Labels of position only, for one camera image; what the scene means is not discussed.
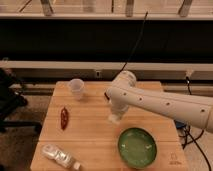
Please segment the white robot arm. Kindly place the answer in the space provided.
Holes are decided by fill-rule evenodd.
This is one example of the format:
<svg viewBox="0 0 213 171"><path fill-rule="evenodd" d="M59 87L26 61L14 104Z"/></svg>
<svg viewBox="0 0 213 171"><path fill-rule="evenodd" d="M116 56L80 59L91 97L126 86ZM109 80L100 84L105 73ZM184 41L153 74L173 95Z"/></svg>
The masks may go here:
<svg viewBox="0 0 213 171"><path fill-rule="evenodd" d="M106 89L112 123L119 123L132 105L213 133L213 98L151 91L135 84L136 76L122 71Z"/></svg>

